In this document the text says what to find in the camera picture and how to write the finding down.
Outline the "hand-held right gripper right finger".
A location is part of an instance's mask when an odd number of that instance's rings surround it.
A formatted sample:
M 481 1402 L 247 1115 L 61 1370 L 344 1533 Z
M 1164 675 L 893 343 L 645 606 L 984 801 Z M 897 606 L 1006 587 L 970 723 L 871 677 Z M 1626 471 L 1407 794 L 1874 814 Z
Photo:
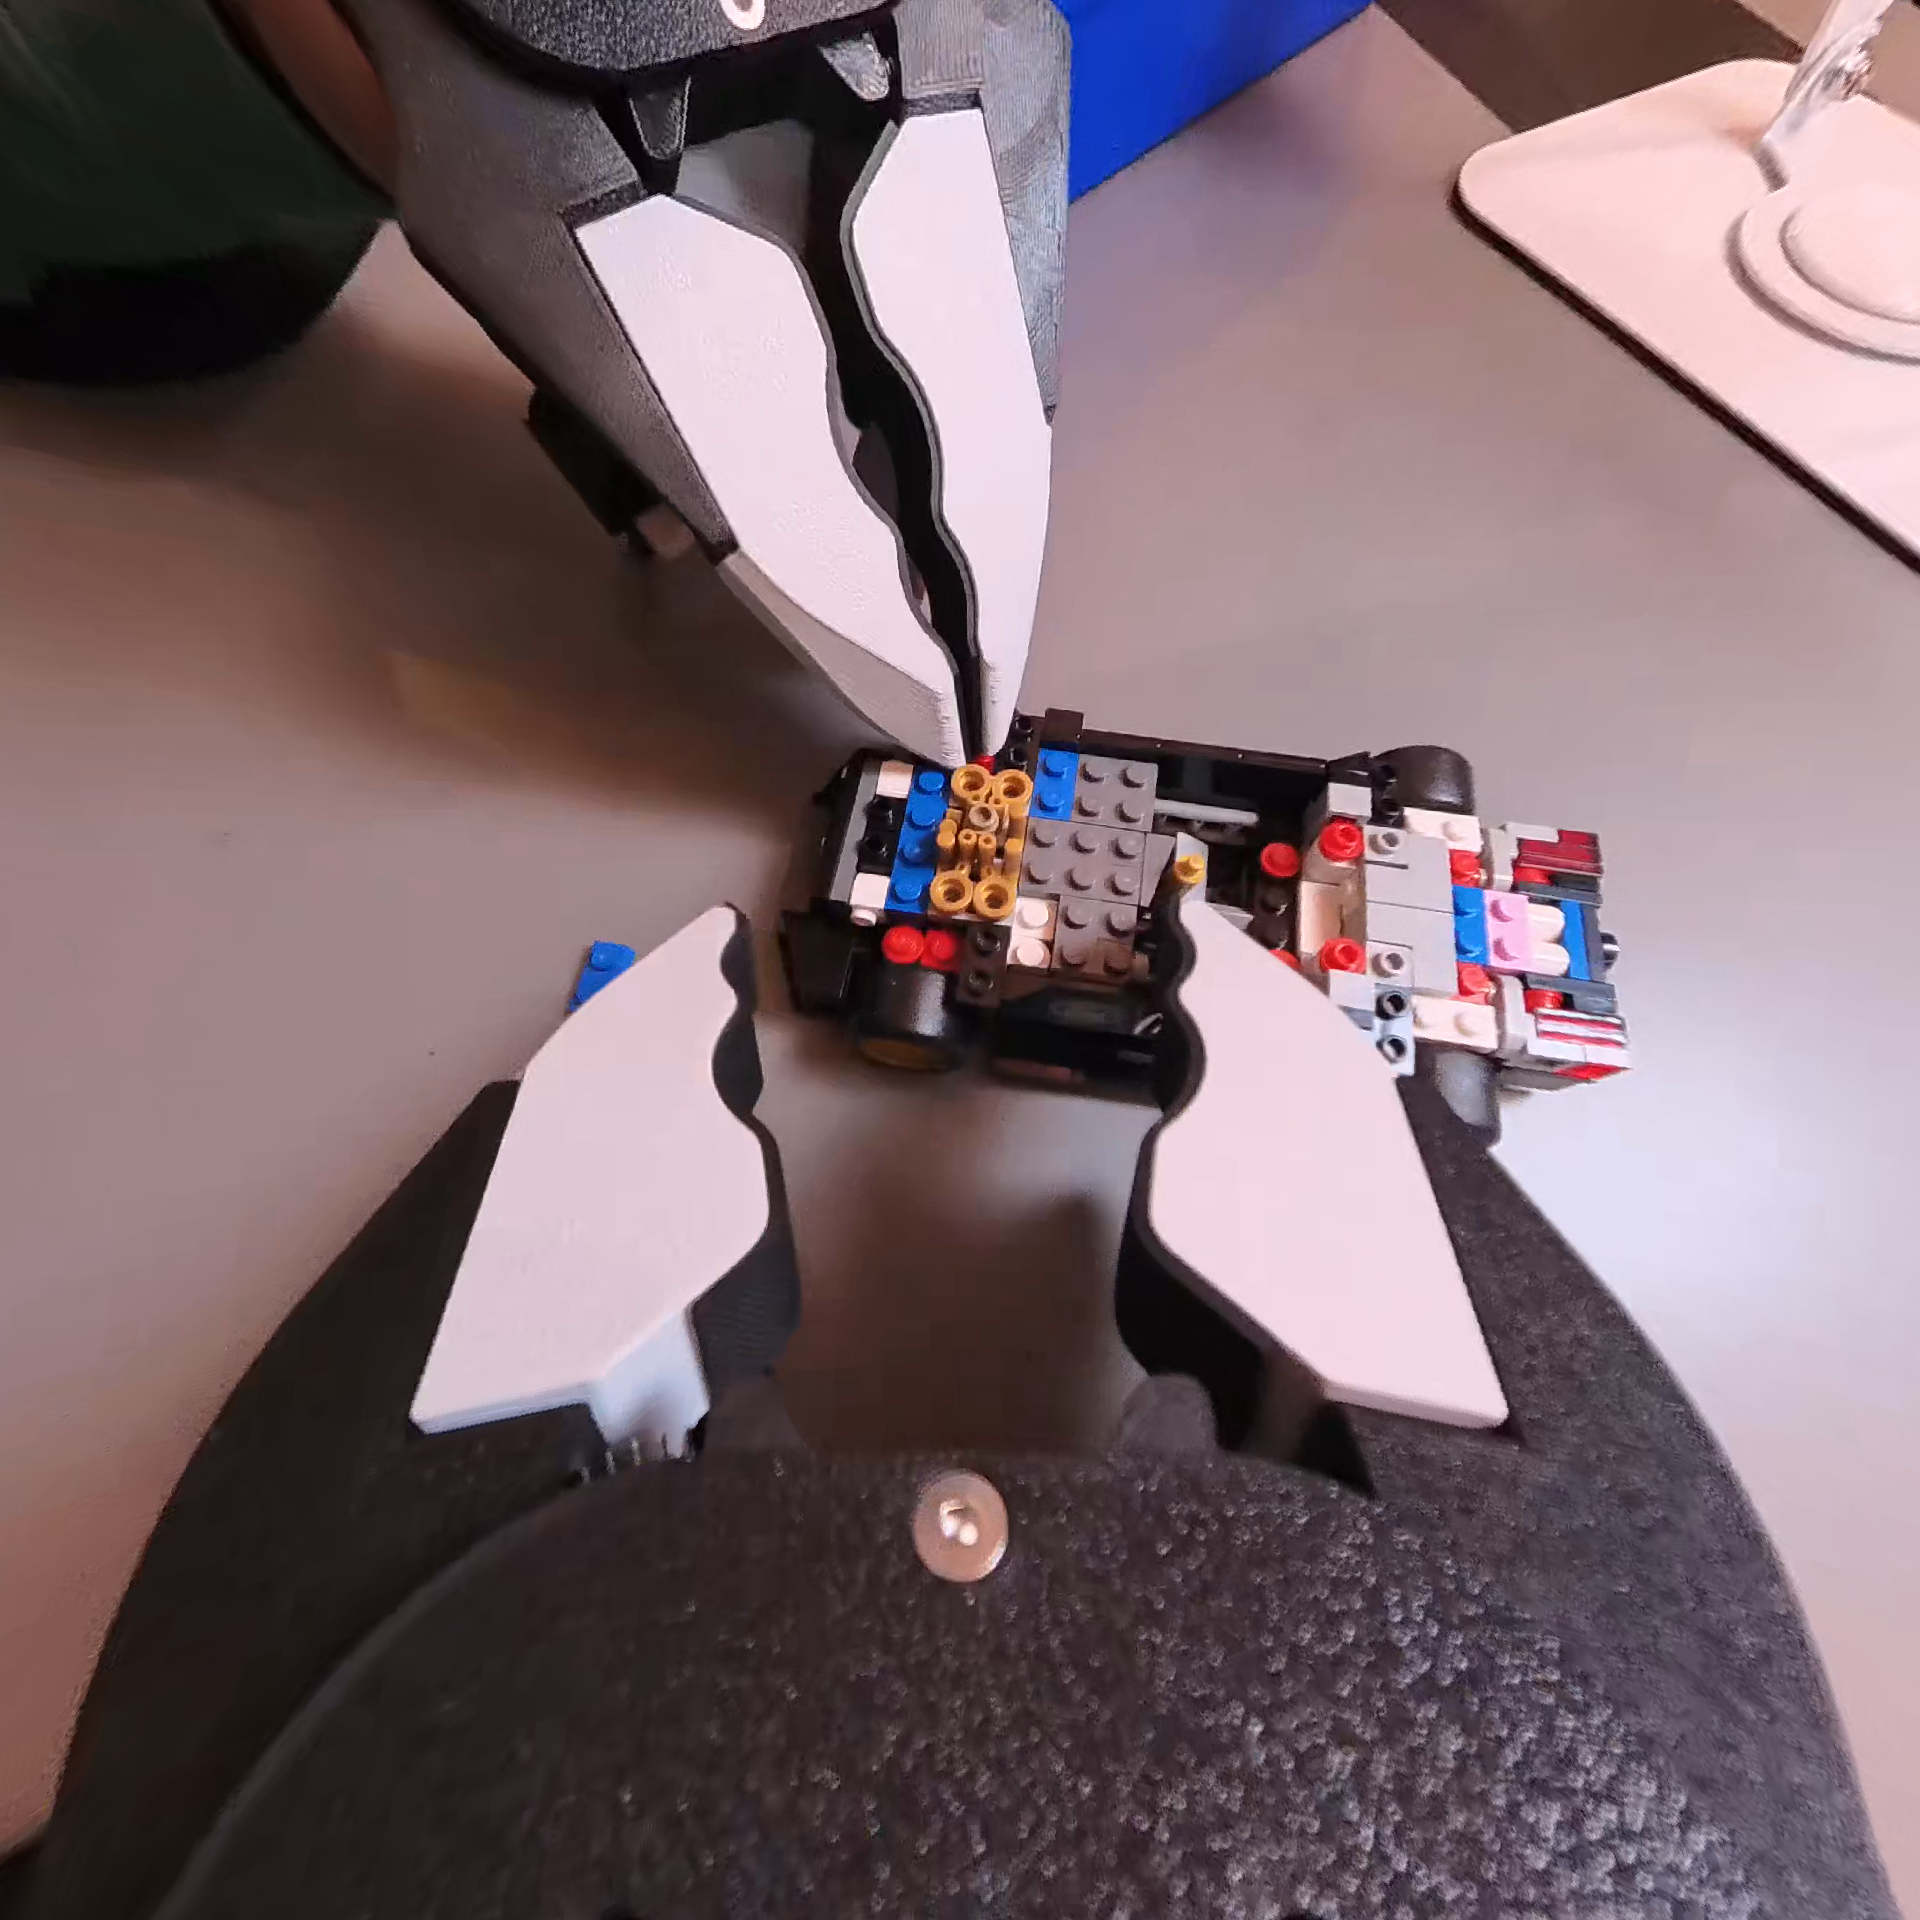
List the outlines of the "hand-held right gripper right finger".
M 1494 1431 L 1508 1409 L 1394 1082 L 1199 895 L 1160 922 L 1160 1121 L 1120 1239 L 1120 1337 L 1289 1459 L 1329 1409 Z

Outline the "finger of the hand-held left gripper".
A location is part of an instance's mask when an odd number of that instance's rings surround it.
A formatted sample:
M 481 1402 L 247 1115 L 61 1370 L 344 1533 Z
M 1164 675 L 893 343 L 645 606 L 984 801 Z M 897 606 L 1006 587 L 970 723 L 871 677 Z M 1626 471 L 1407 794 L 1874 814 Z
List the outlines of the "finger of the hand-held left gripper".
M 730 590 L 895 745 L 961 761 L 952 662 L 833 436 L 832 355 L 797 260 L 669 197 L 573 237 L 730 530 Z
M 982 111 L 912 111 L 841 221 L 895 523 L 974 737 L 1010 731 L 1049 518 L 1049 420 Z

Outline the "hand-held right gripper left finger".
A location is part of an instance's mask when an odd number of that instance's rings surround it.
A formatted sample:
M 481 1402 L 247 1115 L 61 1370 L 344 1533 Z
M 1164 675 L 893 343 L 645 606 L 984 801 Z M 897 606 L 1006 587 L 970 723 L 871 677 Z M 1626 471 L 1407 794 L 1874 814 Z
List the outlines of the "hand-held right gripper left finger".
M 799 1316 L 776 1146 L 754 1118 L 748 922 L 714 905 L 540 1046 L 518 1082 L 413 1425 L 584 1406 L 607 1444 L 685 1451 Z

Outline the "blue plastic bin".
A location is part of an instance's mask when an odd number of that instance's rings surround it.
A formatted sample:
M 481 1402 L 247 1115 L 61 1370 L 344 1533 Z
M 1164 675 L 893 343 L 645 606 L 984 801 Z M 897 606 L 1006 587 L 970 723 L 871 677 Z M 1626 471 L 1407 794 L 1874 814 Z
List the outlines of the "blue plastic bin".
M 1069 198 L 1362 12 L 1362 3 L 1061 3 L 1072 36 Z

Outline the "black lego car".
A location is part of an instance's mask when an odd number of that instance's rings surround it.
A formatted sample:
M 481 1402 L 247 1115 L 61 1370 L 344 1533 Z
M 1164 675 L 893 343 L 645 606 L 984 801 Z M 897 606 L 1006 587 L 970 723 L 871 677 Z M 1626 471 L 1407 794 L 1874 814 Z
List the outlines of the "black lego car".
M 882 1065 L 1146 1100 L 1182 860 L 1228 927 L 1481 1139 L 1501 1093 L 1631 1065 L 1598 834 L 1484 818 L 1449 747 L 1311 758 L 1053 708 L 956 770 L 857 751 L 814 805 L 785 997 Z

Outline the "person's left forearm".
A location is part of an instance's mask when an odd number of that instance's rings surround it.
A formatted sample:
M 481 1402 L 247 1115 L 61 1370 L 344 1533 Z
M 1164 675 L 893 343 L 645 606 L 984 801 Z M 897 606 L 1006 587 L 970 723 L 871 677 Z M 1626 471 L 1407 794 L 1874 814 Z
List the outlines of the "person's left forearm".
M 2 374 L 150 386 L 290 345 L 391 198 L 221 3 L 2 5 Z

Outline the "person's left hand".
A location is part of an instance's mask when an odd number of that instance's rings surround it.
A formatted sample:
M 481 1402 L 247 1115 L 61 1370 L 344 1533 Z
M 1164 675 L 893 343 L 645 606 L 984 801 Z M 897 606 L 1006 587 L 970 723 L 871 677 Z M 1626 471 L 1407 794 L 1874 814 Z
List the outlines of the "person's left hand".
M 393 190 L 397 131 L 388 97 L 332 3 L 221 3 L 239 41 L 293 91 L 349 166 Z

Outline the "white booklet stand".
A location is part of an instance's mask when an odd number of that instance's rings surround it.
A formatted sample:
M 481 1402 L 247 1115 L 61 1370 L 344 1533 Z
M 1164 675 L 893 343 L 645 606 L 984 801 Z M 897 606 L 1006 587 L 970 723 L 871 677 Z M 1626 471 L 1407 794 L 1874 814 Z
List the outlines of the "white booklet stand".
M 1864 91 L 1890 3 L 1469 156 L 1455 198 L 1908 559 L 1917 129 Z

